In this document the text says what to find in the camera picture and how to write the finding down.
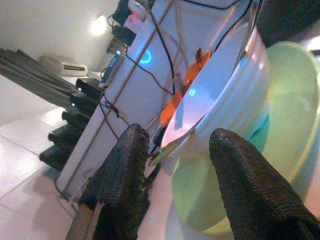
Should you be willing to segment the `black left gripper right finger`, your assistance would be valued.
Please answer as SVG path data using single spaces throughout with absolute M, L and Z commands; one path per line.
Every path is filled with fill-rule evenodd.
M 216 128 L 209 154 L 236 240 L 318 240 L 320 223 L 288 181 L 235 132 Z

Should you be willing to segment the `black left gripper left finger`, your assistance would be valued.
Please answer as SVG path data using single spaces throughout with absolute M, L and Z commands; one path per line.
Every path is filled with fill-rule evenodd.
M 79 203 L 94 210 L 103 203 L 94 240 L 135 240 L 143 220 L 143 183 L 150 139 L 131 124 L 87 184 Z

